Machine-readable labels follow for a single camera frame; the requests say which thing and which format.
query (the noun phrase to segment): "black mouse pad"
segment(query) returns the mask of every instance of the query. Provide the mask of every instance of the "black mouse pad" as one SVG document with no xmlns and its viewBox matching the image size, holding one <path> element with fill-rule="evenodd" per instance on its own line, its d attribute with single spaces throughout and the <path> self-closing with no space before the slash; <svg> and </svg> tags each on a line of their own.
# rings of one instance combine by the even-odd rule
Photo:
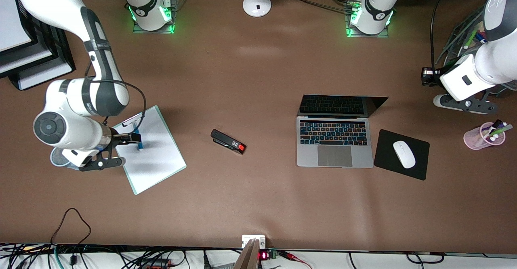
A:
<svg viewBox="0 0 517 269">
<path fill-rule="evenodd" d="M 393 148 L 393 143 L 404 141 L 408 144 L 415 156 L 415 165 L 412 168 L 404 168 Z M 373 164 L 379 168 L 394 171 L 420 180 L 425 180 L 427 175 L 427 161 L 429 158 L 429 143 L 422 140 L 407 137 L 405 135 L 380 130 L 375 160 Z"/>
</svg>

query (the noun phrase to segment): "pink pen holder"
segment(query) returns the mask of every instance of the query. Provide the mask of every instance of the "pink pen holder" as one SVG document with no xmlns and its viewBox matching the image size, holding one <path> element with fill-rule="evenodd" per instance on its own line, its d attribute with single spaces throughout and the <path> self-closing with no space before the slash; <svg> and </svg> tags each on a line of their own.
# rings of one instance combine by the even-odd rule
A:
<svg viewBox="0 0 517 269">
<path fill-rule="evenodd" d="M 492 125 L 493 122 L 485 122 L 481 125 L 481 127 L 466 132 L 463 135 L 463 142 L 465 142 L 465 145 L 467 145 L 467 147 L 471 148 L 472 150 L 481 150 L 482 148 L 499 146 L 503 144 L 504 140 L 506 139 L 504 132 L 500 133 L 499 138 L 495 139 L 493 142 L 490 141 L 490 137 L 488 139 L 484 138 L 484 129 L 488 131 Z"/>
</svg>

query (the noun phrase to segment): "table surface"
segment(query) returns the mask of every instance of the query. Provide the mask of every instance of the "table surface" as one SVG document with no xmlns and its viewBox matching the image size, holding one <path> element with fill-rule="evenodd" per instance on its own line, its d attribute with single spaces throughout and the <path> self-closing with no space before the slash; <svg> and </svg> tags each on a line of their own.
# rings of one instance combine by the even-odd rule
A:
<svg viewBox="0 0 517 269">
<path fill-rule="evenodd" d="M 331 0 L 313 0 L 337 6 Z M 484 0 L 443 0 L 436 48 Z M 399 0 L 390 38 L 347 38 L 343 15 L 295 0 L 272 0 L 262 18 L 242 0 L 188 0 L 174 35 L 133 35 L 124 0 L 84 0 L 105 28 L 124 80 L 158 105 L 187 168 L 134 195 L 122 168 L 56 168 L 32 132 L 48 84 L 17 91 L 0 81 L 0 242 L 48 242 L 63 212 L 92 226 L 85 243 L 238 247 L 265 234 L 269 247 L 517 253 L 513 133 L 472 151 L 465 131 L 495 116 L 434 107 L 440 88 L 420 85 L 430 63 L 435 0 Z M 68 35 L 76 72 L 88 57 Z M 427 179 L 383 170 L 296 166 L 297 108 L 303 94 L 389 96 L 370 118 L 380 129 L 431 144 Z M 131 102 L 110 125 L 140 112 Z M 497 118 L 517 122 L 517 96 L 493 99 Z M 242 156 L 212 142 L 218 129 L 244 142 Z M 56 241 L 87 232 L 65 220 Z"/>
</svg>

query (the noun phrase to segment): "laptop trackpad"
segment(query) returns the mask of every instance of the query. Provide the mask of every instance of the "laptop trackpad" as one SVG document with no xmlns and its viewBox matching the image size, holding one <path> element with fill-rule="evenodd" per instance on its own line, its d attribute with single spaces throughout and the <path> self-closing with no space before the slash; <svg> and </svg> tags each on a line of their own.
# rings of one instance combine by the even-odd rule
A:
<svg viewBox="0 0 517 269">
<path fill-rule="evenodd" d="M 318 146 L 318 166 L 352 167 L 350 146 Z"/>
</svg>

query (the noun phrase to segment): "white mouse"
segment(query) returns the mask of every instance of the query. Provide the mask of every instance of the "white mouse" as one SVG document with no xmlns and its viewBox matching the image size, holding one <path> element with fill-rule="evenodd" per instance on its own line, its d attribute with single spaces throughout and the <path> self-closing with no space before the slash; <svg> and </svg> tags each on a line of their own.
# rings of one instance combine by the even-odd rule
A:
<svg viewBox="0 0 517 269">
<path fill-rule="evenodd" d="M 406 142 L 394 142 L 393 149 L 395 149 L 395 153 L 399 158 L 400 164 L 402 164 L 404 168 L 409 169 L 416 164 L 415 156 Z"/>
</svg>

